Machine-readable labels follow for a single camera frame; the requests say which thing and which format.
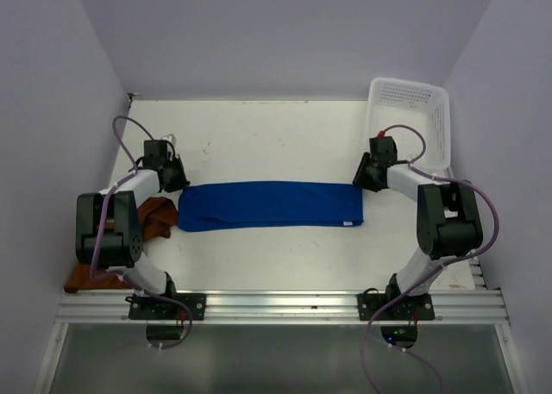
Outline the blue towel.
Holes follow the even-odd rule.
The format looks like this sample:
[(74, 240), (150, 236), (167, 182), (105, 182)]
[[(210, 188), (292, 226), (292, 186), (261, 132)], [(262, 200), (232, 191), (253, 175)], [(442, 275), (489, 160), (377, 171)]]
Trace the blue towel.
[(192, 186), (181, 193), (178, 212), (178, 228), (192, 233), (236, 228), (348, 228), (364, 222), (360, 188), (298, 181)]

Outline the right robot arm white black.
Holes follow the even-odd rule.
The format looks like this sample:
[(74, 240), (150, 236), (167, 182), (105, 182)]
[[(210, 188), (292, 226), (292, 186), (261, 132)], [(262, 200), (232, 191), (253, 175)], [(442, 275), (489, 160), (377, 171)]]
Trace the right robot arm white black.
[(417, 205), (417, 249), (392, 275), (384, 307), (389, 316), (404, 318), (415, 308), (414, 297), (430, 290), (449, 262), (468, 255), (483, 242), (480, 212), (467, 183), (431, 175), (398, 158), (391, 136), (369, 140), (354, 176), (363, 190), (396, 191)]

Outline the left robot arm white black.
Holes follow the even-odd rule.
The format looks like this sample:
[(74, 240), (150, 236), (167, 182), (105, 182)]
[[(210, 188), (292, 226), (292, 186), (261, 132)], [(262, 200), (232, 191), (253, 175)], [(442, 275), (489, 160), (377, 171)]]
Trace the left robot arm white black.
[(161, 192), (189, 186), (181, 158), (168, 138), (146, 140), (143, 155), (120, 181), (100, 192), (77, 199), (76, 256), (89, 266), (94, 281), (117, 278), (140, 297), (150, 297), (148, 307), (159, 318), (174, 316), (179, 297), (167, 272), (143, 250), (139, 208)]

